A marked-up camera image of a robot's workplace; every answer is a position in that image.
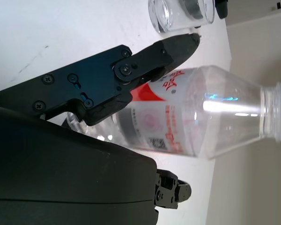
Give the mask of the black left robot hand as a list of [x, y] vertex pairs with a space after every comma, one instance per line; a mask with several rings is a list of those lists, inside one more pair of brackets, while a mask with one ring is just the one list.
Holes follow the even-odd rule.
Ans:
[[[202, 19], [199, 0], [180, 0], [182, 9], [186, 15], [194, 19]], [[224, 19], [228, 16], [228, 1], [227, 0], [215, 0], [215, 9], [220, 19]]]

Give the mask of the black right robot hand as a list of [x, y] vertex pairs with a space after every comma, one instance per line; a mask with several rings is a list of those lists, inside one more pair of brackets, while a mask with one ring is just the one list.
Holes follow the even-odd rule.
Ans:
[[93, 126], [131, 91], [171, 72], [199, 34], [137, 54], [120, 45], [0, 91], [0, 225], [155, 225], [192, 189], [155, 160], [50, 123], [64, 112]]

